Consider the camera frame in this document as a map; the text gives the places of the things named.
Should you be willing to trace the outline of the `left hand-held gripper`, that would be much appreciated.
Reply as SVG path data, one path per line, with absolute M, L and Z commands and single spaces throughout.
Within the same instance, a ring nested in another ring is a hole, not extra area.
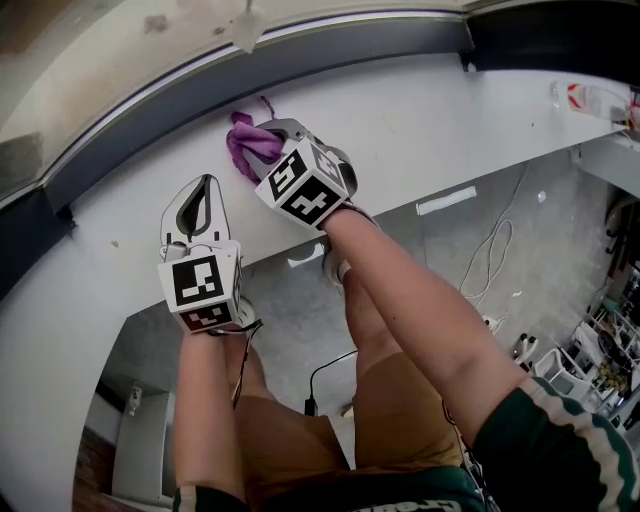
M 158 265 L 169 312 L 187 333 L 240 324 L 241 245 L 230 228 L 219 181 L 211 174 L 187 183 L 161 217 L 162 244 L 193 240 L 188 255 Z

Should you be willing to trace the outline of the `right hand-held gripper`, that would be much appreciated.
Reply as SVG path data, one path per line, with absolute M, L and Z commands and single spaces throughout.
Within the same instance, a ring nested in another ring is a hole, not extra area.
M 276 163 L 274 157 L 245 151 L 249 167 L 261 179 L 255 192 L 272 210 L 317 229 L 357 192 L 357 177 L 347 155 L 314 141 L 296 119 L 275 118 L 257 127 L 284 144 Z

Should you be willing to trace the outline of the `purple cloth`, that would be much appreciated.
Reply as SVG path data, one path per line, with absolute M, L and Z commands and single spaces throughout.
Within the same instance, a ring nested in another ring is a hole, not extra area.
M 230 116 L 232 127 L 226 135 L 226 146 L 235 168 L 254 185 L 261 182 L 251 167 L 244 151 L 247 150 L 263 163 L 274 164 L 282 155 L 284 141 L 268 130 L 254 125 L 251 115 L 235 111 Z

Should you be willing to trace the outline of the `person's left forearm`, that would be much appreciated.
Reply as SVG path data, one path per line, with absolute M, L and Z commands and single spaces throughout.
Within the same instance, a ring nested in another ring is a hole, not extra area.
M 207 334 L 184 338 L 175 414 L 176 487 L 207 487 L 246 500 L 223 341 Z

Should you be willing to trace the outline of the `person's right forearm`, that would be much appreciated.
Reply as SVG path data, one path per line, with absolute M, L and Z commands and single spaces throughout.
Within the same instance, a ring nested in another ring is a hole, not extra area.
M 358 212 L 323 224 L 392 336 L 444 400 L 473 445 L 496 407 L 526 378 L 475 308 Z

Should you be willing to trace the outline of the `person's left leg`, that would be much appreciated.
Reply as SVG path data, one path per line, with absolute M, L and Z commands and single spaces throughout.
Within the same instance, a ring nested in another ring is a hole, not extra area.
M 267 388 L 263 365 L 255 349 L 250 347 L 247 358 L 244 358 L 245 341 L 243 338 L 232 338 L 230 341 L 225 341 L 223 347 L 227 381 L 231 394 L 234 394 L 241 366 L 244 366 L 241 396 L 274 400 L 274 395 Z

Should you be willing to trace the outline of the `person's leg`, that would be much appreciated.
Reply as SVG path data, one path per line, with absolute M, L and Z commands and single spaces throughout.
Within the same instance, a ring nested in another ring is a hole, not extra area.
M 356 372 L 361 376 L 402 349 L 352 269 L 344 274 L 342 284 L 346 321 L 358 350 Z
M 263 365 L 255 349 L 250 347 L 247 358 L 244 358 L 245 341 L 243 338 L 232 338 L 230 341 L 225 341 L 223 347 L 227 381 L 231 394 L 234 394 L 241 366 L 244 366 L 241 396 L 274 400 L 274 395 L 267 388 Z

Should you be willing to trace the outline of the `white floor tape strip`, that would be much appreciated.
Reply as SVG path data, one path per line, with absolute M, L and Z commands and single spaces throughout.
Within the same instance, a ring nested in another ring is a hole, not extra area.
M 430 199 L 422 203 L 417 203 L 416 213 L 418 216 L 424 216 L 429 213 L 448 208 L 460 202 L 473 199 L 476 196 L 477 190 L 475 186 L 466 187 L 464 189 L 452 192 L 446 196 Z

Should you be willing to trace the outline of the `person's right leg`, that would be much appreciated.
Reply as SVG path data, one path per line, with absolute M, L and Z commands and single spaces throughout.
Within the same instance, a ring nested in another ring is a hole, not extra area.
M 361 376 L 402 349 L 352 269 L 344 274 L 342 284 L 346 321 L 358 350 L 356 372 Z

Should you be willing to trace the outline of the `brown shorts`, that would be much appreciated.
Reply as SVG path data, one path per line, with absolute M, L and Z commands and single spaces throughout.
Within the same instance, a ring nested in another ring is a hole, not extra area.
M 326 416 L 244 396 L 235 410 L 251 506 L 298 488 L 369 475 L 462 473 L 458 437 L 433 386 L 404 353 L 357 378 L 351 468 Z

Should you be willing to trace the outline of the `clear plastic water bottle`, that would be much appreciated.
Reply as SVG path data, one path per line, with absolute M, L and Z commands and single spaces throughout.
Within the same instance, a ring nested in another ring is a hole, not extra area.
M 625 123 L 631 118 L 630 102 L 603 87 L 574 82 L 554 81 L 550 86 L 554 106 L 562 110 Z

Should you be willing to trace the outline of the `white cabinet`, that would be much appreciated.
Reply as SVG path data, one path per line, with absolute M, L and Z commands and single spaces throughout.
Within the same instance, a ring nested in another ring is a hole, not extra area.
M 580 166 L 640 198 L 640 141 L 615 134 L 583 143 Z

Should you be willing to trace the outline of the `green shirt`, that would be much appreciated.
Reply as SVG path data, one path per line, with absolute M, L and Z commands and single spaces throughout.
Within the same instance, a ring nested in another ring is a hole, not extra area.
M 603 417 L 539 378 L 489 416 L 471 449 L 500 512 L 640 512 L 640 468 Z M 207 487 L 179 490 L 172 512 L 484 512 L 463 469 L 369 475 L 250 505 Z

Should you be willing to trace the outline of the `black window frame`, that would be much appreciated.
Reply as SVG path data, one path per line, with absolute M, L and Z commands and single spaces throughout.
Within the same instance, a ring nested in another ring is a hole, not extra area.
M 465 70 L 555 71 L 640 89 L 640 0 L 534 0 L 453 14 L 362 11 L 271 29 L 252 53 L 225 44 L 144 81 L 0 201 L 0 300 L 73 226 L 71 204 L 127 159 L 248 95 L 370 61 L 455 53 Z

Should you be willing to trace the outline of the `white chair frame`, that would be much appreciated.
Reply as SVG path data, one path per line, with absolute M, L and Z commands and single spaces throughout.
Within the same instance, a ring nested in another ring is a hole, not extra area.
M 529 374 L 547 381 L 562 395 L 577 401 L 585 399 L 590 390 L 590 383 L 568 371 L 564 362 L 567 361 L 573 370 L 576 369 L 576 365 L 565 359 L 564 353 L 558 348 L 550 349 L 535 361 L 534 353 L 538 344 L 538 338 L 522 333 L 513 348 L 514 362 Z

